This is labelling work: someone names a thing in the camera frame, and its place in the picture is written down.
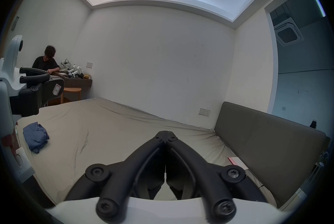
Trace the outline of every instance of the air conditioner vent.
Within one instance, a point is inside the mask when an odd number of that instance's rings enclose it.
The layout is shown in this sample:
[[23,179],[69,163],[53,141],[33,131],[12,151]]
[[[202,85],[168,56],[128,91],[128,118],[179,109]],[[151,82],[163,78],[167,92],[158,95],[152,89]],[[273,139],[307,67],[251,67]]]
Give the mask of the air conditioner vent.
[[299,28],[292,18],[282,21],[276,25],[274,29],[276,38],[282,46],[291,45],[304,40]]

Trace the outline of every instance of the dark wooden desk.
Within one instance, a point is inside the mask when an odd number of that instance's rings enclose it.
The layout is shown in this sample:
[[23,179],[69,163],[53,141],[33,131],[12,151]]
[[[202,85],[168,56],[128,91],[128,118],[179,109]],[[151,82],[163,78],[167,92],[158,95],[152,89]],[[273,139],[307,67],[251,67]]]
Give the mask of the dark wooden desk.
[[65,88],[90,88],[92,86],[92,79],[85,78],[69,78],[67,75],[60,75],[59,71],[55,71],[52,73],[53,76],[58,76],[64,79],[64,87]]

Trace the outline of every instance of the mattress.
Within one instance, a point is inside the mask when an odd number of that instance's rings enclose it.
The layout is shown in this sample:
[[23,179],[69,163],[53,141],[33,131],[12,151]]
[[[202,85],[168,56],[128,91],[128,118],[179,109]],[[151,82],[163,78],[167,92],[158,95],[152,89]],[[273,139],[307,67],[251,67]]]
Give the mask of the mattress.
[[[50,139],[38,154],[31,152],[23,128],[38,122]],[[41,108],[38,115],[18,121],[18,142],[35,170],[35,178],[54,204],[65,199],[73,184],[94,163],[124,161],[161,130],[169,130],[197,151],[207,162],[229,165],[236,155],[208,129],[165,120],[106,99],[87,99]],[[276,206],[270,191],[252,174],[247,175]],[[175,200],[165,183],[157,200]]]

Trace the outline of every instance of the pink book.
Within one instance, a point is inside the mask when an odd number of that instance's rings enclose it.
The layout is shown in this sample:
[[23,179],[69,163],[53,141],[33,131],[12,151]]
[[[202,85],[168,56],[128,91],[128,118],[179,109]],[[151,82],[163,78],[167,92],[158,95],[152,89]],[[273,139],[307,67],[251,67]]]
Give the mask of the pink book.
[[241,161],[239,157],[229,157],[228,160],[231,162],[231,164],[238,165],[244,170],[248,169],[248,167]]

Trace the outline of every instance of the wall outlet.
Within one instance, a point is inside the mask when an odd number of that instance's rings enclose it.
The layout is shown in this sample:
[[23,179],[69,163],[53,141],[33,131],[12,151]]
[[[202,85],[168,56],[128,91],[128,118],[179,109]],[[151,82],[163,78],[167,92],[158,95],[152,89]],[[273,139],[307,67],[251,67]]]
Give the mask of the wall outlet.
[[198,114],[205,115],[205,116],[209,116],[209,114],[210,114],[210,110],[206,110],[206,109],[202,109],[202,108],[200,108]]

